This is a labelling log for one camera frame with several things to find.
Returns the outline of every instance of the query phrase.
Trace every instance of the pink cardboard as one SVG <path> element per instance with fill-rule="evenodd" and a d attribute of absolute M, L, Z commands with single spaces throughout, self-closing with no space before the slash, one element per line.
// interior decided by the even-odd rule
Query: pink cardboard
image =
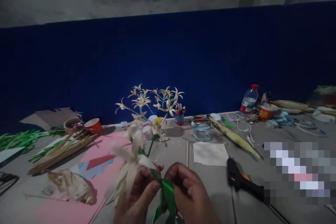
<path fill-rule="evenodd" d="M 123 146 L 130 143 L 128 139 L 122 137 L 124 133 L 125 132 L 122 132 L 122 134 L 112 133 L 109 137 L 104 137 L 104 139 L 100 142 L 100 147 L 108 147 L 108 151 L 110 151 L 110 145 L 112 142 L 115 142 L 117 146 Z M 97 147 L 92 146 L 87 150 L 84 157 L 98 158 L 99 156 L 97 156 L 96 151 Z M 92 180 L 89 180 L 94 189 L 97 190 L 97 202 L 94 205 L 87 205 L 74 200 L 64 202 L 46 199 L 45 203 L 37 211 L 39 222 L 42 224 L 91 224 L 98 215 L 100 209 L 104 206 L 106 201 L 104 198 L 105 191 L 112 183 L 114 174 L 118 172 L 121 164 L 122 159 L 116 157 L 113 163 L 106 166 L 99 176 L 95 176 Z"/>

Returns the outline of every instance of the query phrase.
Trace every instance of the pen holder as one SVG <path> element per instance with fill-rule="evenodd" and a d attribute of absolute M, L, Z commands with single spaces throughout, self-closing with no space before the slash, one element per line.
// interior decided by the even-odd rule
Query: pen holder
<path fill-rule="evenodd" d="M 177 125 L 182 126 L 184 124 L 184 113 L 177 114 L 177 113 L 174 112 L 174 114 L 175 114 L 175 123 Z"/>

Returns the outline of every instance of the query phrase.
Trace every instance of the green stem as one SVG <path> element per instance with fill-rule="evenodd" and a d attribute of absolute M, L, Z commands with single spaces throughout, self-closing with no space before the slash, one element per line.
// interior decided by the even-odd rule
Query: green stem
<path fill-rule="evenodd" d="M 149 157 L 149 154 L 151 153 L 151 149 L 152 149 L 154 140 L 155 140 L 155 135 L 153 136 L 152 142 L 151 142 L 151 144 L 150 144 L 150 147 L 149 147 L 149 150 L 148 150 L 148 154 L 146 155 L 147 157 Z"/>

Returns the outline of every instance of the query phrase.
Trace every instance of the red paper cup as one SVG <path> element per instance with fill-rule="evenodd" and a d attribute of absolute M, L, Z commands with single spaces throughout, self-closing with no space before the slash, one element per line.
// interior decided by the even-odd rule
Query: red paper cup
<path fill-rule="evenodd" d="M 100 124 L 99 118 L 86 122 L 84 128 L 88 129 L 92 134 L 101 134 L 103 132 L 103 127 Z"/>
<path fill-rule="evenodd" d="M 266 120 L 271 119 L 274 116 L 274 114 L 277 110 L 278 110 L 278 107 L 267 108 L 267 107 L 261 106 L 260 110 L 259 110 L 260 120 L 261 121 L 266 121 Z"/>

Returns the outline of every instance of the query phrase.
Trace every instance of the plastic bottle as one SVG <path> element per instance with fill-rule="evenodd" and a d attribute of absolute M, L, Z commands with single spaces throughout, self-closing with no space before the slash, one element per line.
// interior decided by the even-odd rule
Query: plastic bottle
<path fill-rule="evenodd" d="M 258 99 L 258 85 L 252 84 L 251 89 L 247 90 L 241 102 L 240 111 L 245 114 L 251 114 L 253 107 Z"/>

